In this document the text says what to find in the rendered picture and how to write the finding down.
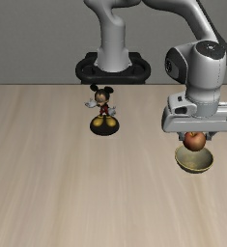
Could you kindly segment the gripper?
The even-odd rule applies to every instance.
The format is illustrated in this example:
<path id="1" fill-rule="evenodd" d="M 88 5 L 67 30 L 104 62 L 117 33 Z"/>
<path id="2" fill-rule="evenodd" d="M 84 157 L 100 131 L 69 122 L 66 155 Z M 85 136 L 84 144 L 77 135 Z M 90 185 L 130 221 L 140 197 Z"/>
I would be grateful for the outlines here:
<path id="1" fill-rule="evenodd" d="M 167 98 L 163 110 L 161 127 L 164 132 L 178 132 L 183 141 L 186 132 L 206 132 L 211 141 L 216 132 L 227 132 L 227 102 L 219 102 L 216 112 L 211 114 L 207 105 L 198 105 L 185 98 L 185 92 Z"/>

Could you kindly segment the red apple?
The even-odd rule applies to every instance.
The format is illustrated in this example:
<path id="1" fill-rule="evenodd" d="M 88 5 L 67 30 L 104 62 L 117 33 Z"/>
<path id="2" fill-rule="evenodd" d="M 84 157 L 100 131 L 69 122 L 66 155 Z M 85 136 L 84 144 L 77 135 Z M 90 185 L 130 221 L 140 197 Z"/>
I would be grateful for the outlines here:
<path id="1" fill-rule="evenodd" d="M 187 132 L 184 136 L 184 146 L 190 151 L 200 151 L 205 144 L 206 137 L 203 132 Z"/>

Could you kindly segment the olive green bowl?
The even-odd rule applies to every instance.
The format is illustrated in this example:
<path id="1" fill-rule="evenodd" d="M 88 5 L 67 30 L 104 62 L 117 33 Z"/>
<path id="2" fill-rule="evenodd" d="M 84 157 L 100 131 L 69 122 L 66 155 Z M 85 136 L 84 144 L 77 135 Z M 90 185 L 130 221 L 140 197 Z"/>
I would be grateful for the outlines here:
<path id="1" fill-rule="evenodd" d="M 190 151 L 184 145 L 176 148 L 175 160 L 184 171 L 192 174 L 204 173 L 213 165 L 213 155 L 208 149 Z"/>

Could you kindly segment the small toy figure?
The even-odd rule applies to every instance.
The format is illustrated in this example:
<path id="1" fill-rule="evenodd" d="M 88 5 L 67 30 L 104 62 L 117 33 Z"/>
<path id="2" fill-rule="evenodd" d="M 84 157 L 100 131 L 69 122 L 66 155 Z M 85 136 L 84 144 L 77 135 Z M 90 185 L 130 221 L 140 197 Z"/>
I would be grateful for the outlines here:
<path id="1" fill-rule="evenodd" d="M 90 129 L 99 136 L 110 136 L 119 130 L 120 124 L 115 118 L 116 108 L 108 105 L 110 95 L 114 93 L 112 87 L 105 86 L 100 89 L 95 83 L 90 85 L 90 89 L 95 93 L 85 105 L 88 108 L 99 108 L 99 114 L 90 122 Z"/>

